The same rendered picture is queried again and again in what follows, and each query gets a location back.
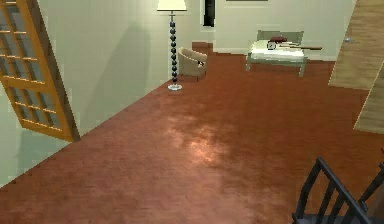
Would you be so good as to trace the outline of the black beaded floor lamp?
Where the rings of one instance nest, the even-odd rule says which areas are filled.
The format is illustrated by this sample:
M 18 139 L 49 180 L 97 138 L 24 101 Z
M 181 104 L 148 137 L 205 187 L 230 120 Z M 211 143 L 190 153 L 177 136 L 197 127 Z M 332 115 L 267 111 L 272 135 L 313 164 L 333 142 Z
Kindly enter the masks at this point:
M 177 62 L 177 43 L 176 43 L 176 23 L 174 21 L 176 12 L 185 12 L 187 10 L 185 0 L 159 0 L 157 10 L 159 12 L 169 12 L 169 33 L 170 33 L 170 52 L 171 52 L 171 70 L 172 83 L 168 86 L 171 91 L 179 91 L 182 85 L 178 83 L 178 62 Z

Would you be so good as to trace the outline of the light wooden room door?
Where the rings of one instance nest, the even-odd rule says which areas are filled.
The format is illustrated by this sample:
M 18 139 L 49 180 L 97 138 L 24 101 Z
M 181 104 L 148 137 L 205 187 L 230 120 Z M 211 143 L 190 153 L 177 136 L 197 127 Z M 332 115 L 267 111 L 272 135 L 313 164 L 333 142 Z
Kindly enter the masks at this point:
M 384 0 L 356 0 L 329 85 L 370 90 L 384 61 Z

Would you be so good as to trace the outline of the pale green bench table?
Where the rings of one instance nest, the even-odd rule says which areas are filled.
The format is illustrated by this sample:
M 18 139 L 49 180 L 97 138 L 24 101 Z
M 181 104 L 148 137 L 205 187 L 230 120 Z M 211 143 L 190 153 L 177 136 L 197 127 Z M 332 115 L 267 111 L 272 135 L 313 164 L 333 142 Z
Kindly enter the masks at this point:
M 299 48 L 303 39 L 303 31 L 265 31 L 257 32 L 257 39 L 251 44 L 246 54 L 245 70 L 249 71 L 252 64 L 271 64 L 298 67 L 298 76 L 302 77 L 306 68 L 307 57 Z M 271 50 L 272 37 L 280 37 L 282 43 L 276 43 Z

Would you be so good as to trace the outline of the light wooden panel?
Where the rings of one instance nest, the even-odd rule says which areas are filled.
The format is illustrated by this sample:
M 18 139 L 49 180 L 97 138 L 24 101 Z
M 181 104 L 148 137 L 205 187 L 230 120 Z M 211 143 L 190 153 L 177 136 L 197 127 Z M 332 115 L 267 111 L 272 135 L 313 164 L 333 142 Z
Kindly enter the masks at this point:
M 360 111 L 354 129 L 384 134 L 384 61 Z

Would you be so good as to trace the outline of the wooden glass-paned door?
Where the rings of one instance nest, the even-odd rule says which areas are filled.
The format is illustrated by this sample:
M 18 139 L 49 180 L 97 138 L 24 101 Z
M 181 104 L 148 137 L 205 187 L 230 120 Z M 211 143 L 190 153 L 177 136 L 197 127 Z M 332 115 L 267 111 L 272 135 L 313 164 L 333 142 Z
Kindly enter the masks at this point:
M 0 0 L 0 83 L 23 128 L 80 139 L 37 0 Z

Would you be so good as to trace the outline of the black wall hanging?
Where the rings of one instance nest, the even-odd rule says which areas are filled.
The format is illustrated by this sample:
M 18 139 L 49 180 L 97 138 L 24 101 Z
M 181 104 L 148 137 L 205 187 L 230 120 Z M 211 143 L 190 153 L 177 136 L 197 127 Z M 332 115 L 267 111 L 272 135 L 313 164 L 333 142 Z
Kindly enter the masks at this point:
M 204 0 L 204 25 L 214 26 L 215 19 L 215 0 Z

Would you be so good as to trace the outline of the black slatted chair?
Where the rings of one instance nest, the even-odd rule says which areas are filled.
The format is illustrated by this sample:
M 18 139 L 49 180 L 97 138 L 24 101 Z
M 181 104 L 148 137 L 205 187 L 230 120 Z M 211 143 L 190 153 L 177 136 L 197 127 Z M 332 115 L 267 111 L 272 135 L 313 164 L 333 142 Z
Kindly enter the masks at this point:
M 384 218 L 368 214 L 366 204 L 366 201 L 384 184 L 384 163 L 380 163 L 379 167 L 378 174 L 356 200 L 328 164 L 318 157 L 301 188 L 296 210 L 292 213 L 292 224 L 384 224 Z M 328 186 L 318 212 L 306 214 L 309 194 L 320 173 L 327 177 Z

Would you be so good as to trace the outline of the wooden baseball bat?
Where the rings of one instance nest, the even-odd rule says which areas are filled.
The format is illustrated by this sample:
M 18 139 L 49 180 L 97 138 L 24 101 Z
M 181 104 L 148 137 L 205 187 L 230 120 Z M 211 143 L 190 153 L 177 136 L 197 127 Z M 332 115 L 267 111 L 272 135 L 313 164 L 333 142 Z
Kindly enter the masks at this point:
M 279 45 L 281 48 L 294 48 L 301 50 L 322 50 L 322 47 L 310 47 L 310 46 L 299 46 L 299 45 Z

